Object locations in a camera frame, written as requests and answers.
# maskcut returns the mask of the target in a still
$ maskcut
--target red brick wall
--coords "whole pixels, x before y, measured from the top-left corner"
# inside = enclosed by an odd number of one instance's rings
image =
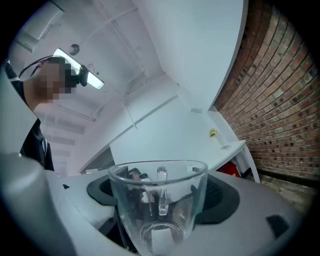
[[[240,50],[214,105],[246,140],[258,169],[320,179],[319,82],[290,21],[251,0]]]

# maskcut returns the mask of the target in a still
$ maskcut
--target yellow object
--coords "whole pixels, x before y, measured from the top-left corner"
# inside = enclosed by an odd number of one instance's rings
[[[213,137],[213,136],[215,136],[215,135],[217,135],[217,134],[218,134],[218,131],[215,130],[215,129],[211,129],[211,130],[209,131],[209,137]]]

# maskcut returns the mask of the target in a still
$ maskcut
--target light fixture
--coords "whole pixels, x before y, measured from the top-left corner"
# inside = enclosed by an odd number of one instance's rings
[[[61,57],[64,57],[70,64],[71,66],[75,69],[75,72],[78,74],[80,70],[81,64],[75,61],[71,56],[69,56],[67,53],[65,53],[63,50],[60,48],[57,48],[53,55],[58,55]],[[88,79],[87,79],[88,84],[92,85],[96,89],[100,90],[102,86],[105,85],[103,81],[101,81],[98,77],[96,77],[94,74],[92,74],[90,71],[88,73]]]

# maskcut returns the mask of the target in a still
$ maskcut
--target black jacket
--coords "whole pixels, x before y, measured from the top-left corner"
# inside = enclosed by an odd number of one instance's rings
[[[18,76],[12,69],[9,62],[5,65],[5,71],[10,79],[13,87],[20,95],[22,100],[27,104],[25,93],[24,93],[24,84],[22,81],[19,80]],[[25,141],[22,145],[20,153],[23,156],[32,158],[38,161],[44,169],[54,171],[54,164],[52,162],[52,155],[51,155],[51,148],[48,141],[43,136],[40,130],[40,120],[39,118],[35,121],[34,125],[32,126],[30,132],[28,133]]]

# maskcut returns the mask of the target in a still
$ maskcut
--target vr headset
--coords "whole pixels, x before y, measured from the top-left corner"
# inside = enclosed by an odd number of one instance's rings
[[[52,60],[52,58],[55,58],[56,57],[56,60],[57,62],[56,63],[59,63],[59,62],[64,62],[63,64],[65,65],[65,70],[70,70],[70,81],[72,82],[72,84],[74,84],[74,86],[71,86],[71,87],[75,87],[77,84],[81,84],[82,86],[86,86],[88,84],[88,74],[89,74],[89,70],[87,69],[87,67],[85,65],[81,65],[80,66],[80,69],[78,70],[78,74],[76,74],[76,72],[74,72],[74,74],[72,74],[72,67],[69,63],[66,63],[66,59],[62,56],[59,56],[59,55],[50,55],[50,56],[46,56],[46,57],[43,57],[43,58],[40,58],[34,62],[32,62],[30,65],[28,65],[27,67],[25,67],[19,74],[19,78],[21,77],[21,75],[31,66],[35,65],[35,64],[38,64],[40,62],[43,62],[43,61],[48,61],[48,60]],[[38,66],[35,67],[35,69],[33,70],[33,72],[31,73],[30,76],[32,76],[36,70],[38,69]]]

